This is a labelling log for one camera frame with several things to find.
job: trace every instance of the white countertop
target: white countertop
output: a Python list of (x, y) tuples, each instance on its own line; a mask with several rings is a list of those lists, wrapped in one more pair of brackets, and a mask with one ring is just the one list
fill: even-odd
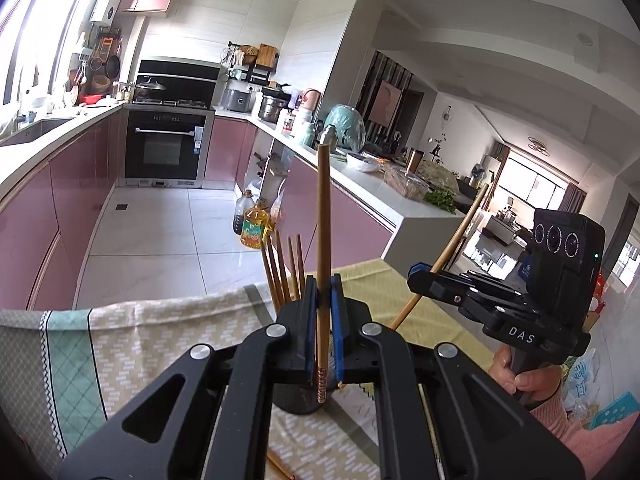
[(47, 132), (33, 142), (13, 146), (0, 144), (0, 200), (25, 175), (65, 142), (121, 107), (121, 104), (116, 104), (103, 108), (62, 108), (46, 116), (46, 119), (72, 118), (62, 126)]
[[(312, 166), (318, 166), (318, 153), (316, 150), (297, 143), (295, 139), (277, 133), (273, 123), (267, 123), (251, 114), (231, 112), (219, 107), (216, 107), (216, 116), (247, 120), (290, 148), (297, 156), (306, 160)], [(409, 200), (386, 184), (382, 179), (381, 173), (354, 171), (347, 167), (346, 162), (333, 158), (331, 160), (330, 174), (332, 180), (344, 190), (396, 227), (405, 218), (461, 218), (464, 216), (460, 211), (451, 214), (429, 203)]]

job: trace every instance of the oven door handle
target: oven door handle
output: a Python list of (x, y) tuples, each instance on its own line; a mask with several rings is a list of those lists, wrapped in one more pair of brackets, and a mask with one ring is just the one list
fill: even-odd
[(170, 134), (170, 135), (188, 135), (193, 137), (196, 132), (174, 132), (170, 130), (143, 130), (136, 126), (137, 134)]

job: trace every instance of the wooden chopstick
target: wooden chopstick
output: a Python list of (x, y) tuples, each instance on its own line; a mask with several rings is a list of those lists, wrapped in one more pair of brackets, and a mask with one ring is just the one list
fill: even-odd
[(273, 275), (273, 286), (276, 289), (276, 296), (278, 297), (278, 306), (276, 307), (276, 314), (280, 313), (280, 308), (284, 305), (284, 296), (282, 295), (282, 285), (280, 284), (280, 278), (278, 276), (278, 266), (276, 260), (273, 257), (273, 247), (271, 246), (271, 236), (267, 236), (267, 252), (269, 253), (269, 262), (271, 264), (271, 273)]
[[(433, 264), (433, 267), (431, 267), (430, 272), (436, 274), (437, 272), (440, 272), (440, 270), (447, 264), (453, 251), (456, 250), (456, 247), (460, 243), (460, 238), (463, 237), (466, 228), (469, 226), (469, 224), (471, 224), (471, 221), (475, 216), (476, 211), (478, 211), (480, 203), (482, 202), (482, 199), (484, 198), (488, 189), (488, 184), (484, 184), (484, 186), (482, 186), (482, 189), (478, 192), (478, 194), (476, 195), (476, 199), (471, 205), (471, 209), (469, 209), (469, 211), (466, 213), (464, 219), (462, 220), (462, 223), (456, 229), (456, 232), (451, 237), (451, 240), (449, 240), (447, 246), (440, 253), (440, 256)], [(397, 330), (400, 324), (406, 319), (406, 317), (410, 314), (410, 312), (414, 309), (414, 307), (421, 299), (422, 296), (420, 294), (414, 294), (409, 302), (404, 306), (404, 308), (398, 313), (396, 318), (392, 321), (391, 325), (389, 325), (389, 328), (391, 330)]]
[(300, 286), (300, 299), (305, 297), (305, 257), (302, 255), (302, 240), (300, 235), (296, 236), (296, 245), (298, 249), (298, 285)]
[(291, 277), (293, 278), (293, 299), (300, 299), (300, 286), (298, 285), (298, 274), (296, 272), (296, 257), (293, 255), (293, 244), (291, 243), (291, 237), (287, 237), (287, 243), (289, 245), (289, 265), (291, 266)]
[(280, 301), (278, 300), (278, 294), (276, 292), (275, 284), (273, 283), (273, 275), (271, 274), (271, 268), (269, 267), (269, 261), (267, 259), (267, 253), (264, 250), (264, 241), (260, 238), (260, 252), (262, 253), (262, 263), (264, 265), (264, 273), (267, 275), (267, 283), (269, 284), (269, 292), (271, 293), (271, 301), (273, 301), (273, 307), (276, 311), (280, 310)]
[(329, 363), (329, 325), (331, 293), (331, 181), (329, 145), (318, 146), (318, 402), (326, 400), (326, 377)]
[(280, 231), (276, 229), (276, 252), (278, 253), (278, 266), (280, 267), (280, 283), (282, 284), (283, 304), (291, 303), (289, 295), (289, 280), (287, 279), (287, 269), (284, 266), (284, 254), (282, 252), (282, 243), (280, 243)]
[(283, 480), (296, 480), (296, 476), (287, 469), (285, 463), (271, 450), (271, 448), (267, 448), (267, 460), (273, 470), (278, 473)]

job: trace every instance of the cutting board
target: cutting board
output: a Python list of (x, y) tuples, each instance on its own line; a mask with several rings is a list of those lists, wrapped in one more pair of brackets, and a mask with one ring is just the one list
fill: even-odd
[(271, 45), (260, 44), (258, 57), (255, 60), (256, 65), (268, 66), (273, 68), (276, 63), (276, 48)]

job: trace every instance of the human hand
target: human hand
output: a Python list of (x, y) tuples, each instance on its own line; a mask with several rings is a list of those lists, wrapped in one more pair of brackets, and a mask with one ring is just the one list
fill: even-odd
[(511, 349), (507, 345), (500, 345), (494, 354), (494, 363), (489, 368), (489, 375), (500, 384), (509, 394), (517, 390), (531, 392), (530, 400), (547, 400), (558, 389), (562, 379), (562, 369), (556, 365), (523, 372), (516, 376), (509, 370), (511, 363)]

